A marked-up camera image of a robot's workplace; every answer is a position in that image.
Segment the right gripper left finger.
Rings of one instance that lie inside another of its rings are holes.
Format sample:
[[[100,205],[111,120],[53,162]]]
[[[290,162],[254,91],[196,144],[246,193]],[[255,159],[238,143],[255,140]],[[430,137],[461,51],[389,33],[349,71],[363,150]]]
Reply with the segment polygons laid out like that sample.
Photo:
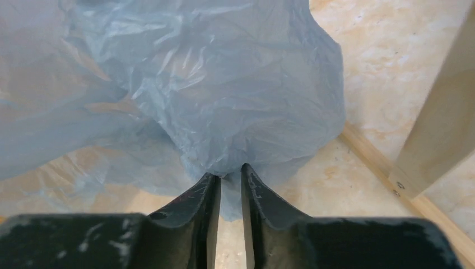
[[[149,215],[13,216],[1,224],[1,267],[214,268],[220,194],[207,173]]]

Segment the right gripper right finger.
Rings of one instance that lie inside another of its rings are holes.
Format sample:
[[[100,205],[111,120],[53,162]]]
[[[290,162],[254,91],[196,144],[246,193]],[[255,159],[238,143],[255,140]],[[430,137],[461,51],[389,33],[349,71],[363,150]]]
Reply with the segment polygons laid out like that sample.
[[[445,234],[415,217],[312,217],[241,168],[248,268],[461,268]]]

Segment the blue plastic trash bag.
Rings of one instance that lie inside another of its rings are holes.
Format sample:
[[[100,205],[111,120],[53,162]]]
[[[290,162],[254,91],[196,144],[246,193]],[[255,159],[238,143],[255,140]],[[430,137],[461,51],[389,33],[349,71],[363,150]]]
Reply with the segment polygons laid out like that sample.
[[[308,1],[2,1],[1,215],[128,211],[239,170],[292,177],[343,130]]]

